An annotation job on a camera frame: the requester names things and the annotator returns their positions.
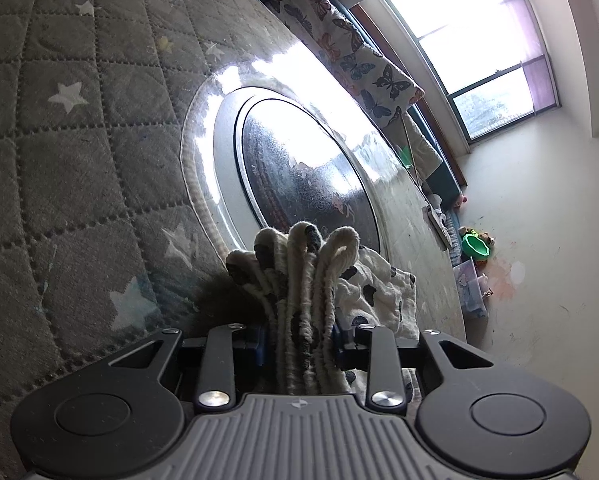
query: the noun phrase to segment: gray quilted blanket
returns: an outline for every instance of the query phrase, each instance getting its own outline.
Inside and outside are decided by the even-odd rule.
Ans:
[[[273,48],[255,22],[290,37],[257,0],[0,0],[0,479],[23,474],[27,392],[164,325],[259,315],[179,160],[199,85]]]

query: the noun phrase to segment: metal screw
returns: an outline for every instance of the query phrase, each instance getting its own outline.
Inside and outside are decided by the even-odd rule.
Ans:
[[[224,392],[211,390],[210,392],[204,392],[200,394],[200,396],[197,397],[197,400],[199,400],[200,404],[209,406],[210,408],[217,408],[219,406],[228,404],[230,397],[228,397],[228,394],[225,394]]]
[[[397,406],[398,404],[404,402],[404,397],[395,392],[389,392],[388,390],[385,390],[383,392],[377,392],[376,394],[373,394],[371,400],[378,406],[386,406],[387,408],[390,408],[391,406]]]

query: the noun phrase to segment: white star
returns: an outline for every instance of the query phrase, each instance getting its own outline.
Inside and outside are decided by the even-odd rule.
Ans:
[[[73,110],[75,105],[87,105],[88,101],[84,99],[80,92],[82,91],[82,82],[78,81],[70,86],[64,86],[58,83],[58,92],[49,97],[49,103],[60,103],[64,105],[64,109],[68,114]]]
[[[80,16],[94,16],[96,8],[93,4],[87,0],[83,4],[75,4],[75,6],[80,10]]]
[[[182,222],[179,223],[175,231],[169,231],[164,228],[162,228],[162,231],[168,240],[168,247],[166,248],[164,257],[180,258],[189,270],[193,270],[191,258],[197,257],[197,233],[193,234],[193,240],[188,238],[184,232],[184,224]]]
[[[166,36],[162,36],[158,39],[158,50],[160,52],[168,52],[169,54],[173,54],[171,48],[173,47],[173,43],[168,41]]]
[[[217,43],[209,43],[208,41],[204,41],[204,44],[206,45],[206,55],[214,56],[215,61],[219,61],[224,55],[224,52],[220,50]]]
[[[108,293],[115,305],[117,315],[111,325],[112,330],[134,326],[146,330],[144,318],[156,311],[158,306],[142,296],[137,276],[133,276],[126,285],[124,293],[112,290]]]

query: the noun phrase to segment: white cloth with black spots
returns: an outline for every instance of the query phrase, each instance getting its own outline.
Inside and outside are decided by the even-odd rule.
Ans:
[[[309,222],[295,224],[288,235],[266,228],[256,236],[254,251],[232,251],[226,266],[266,313],[279,393],[350,392],[364,401],[366,373],[335,365],[336,308],[352,326],[371,323],[397,337],[419,337],[414,275],[360,245],[351,227],[336,229],[326,240]],[[413,370],[405,368],[403,377],[411,413],[419,388]]]

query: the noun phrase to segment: green bowl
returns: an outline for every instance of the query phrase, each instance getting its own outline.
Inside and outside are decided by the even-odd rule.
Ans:
[[[491,250],[483,240],[470,233],[464,235],[464,238],[462,238],[461,250],[464,254],[476,260],[486,260],[491,253]]]

